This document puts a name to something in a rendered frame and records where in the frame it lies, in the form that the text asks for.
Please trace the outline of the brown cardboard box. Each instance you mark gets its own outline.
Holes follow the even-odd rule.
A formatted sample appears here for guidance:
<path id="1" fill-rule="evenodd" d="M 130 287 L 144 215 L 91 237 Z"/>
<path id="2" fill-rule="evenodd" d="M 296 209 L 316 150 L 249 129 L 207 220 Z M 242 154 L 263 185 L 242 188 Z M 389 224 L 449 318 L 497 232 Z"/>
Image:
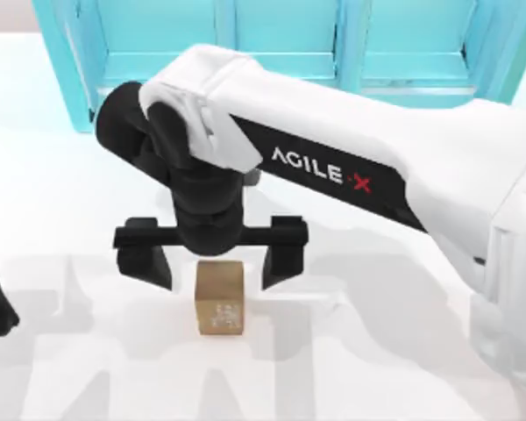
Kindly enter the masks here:
<path id="1" fill-rule="evenodd" d="M 240 260 L 199 260 L 195 314 L 203 336 L 240 336 L 245 329 L 245 268 Z"/>

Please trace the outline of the light blue rack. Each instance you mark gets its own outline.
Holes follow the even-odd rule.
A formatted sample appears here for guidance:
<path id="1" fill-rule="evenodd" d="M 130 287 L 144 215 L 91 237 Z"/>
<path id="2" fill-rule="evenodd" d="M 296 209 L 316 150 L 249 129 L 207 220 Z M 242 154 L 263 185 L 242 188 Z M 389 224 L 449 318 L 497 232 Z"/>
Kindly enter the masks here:
<path id="1" fill-rule="evenodd" d="M 194 44 L 412 108 L 510 103 L 526 69 L 526 0 L 32 0 L 70 121 Z"/>

